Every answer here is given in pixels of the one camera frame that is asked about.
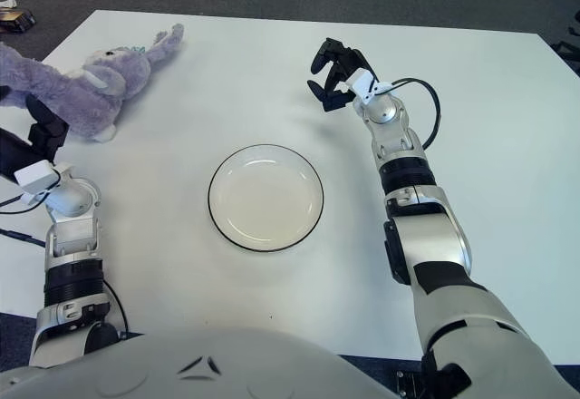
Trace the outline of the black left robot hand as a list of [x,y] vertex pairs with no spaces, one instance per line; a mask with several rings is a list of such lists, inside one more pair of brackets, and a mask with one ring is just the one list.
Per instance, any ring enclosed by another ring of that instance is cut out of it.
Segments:
[[51,112],[35,96],[28,94],[25,105],[35,119],[28,141],[1,130],[1,176],[16,183],[15,173],[38,161],[53,163],[57,150],[64,145],[69,124]]

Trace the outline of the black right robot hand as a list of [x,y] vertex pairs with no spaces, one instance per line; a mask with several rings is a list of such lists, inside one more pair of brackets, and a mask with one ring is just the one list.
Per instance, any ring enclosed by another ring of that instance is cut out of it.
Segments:
[[324,86],[313,80],[307,85],[314,97],[323,105],[325,112],[331,112],[345,107],[355,98],[353,91],[342,92],[336,89],[339,83],[345,83],[359,68],[371,73],[377,79],[375,72],[358,49],[345,47],[342,42],[326,38],[314,56],[311,64],[311,74],[318,74],[330,63],[332,65],[327,74]]

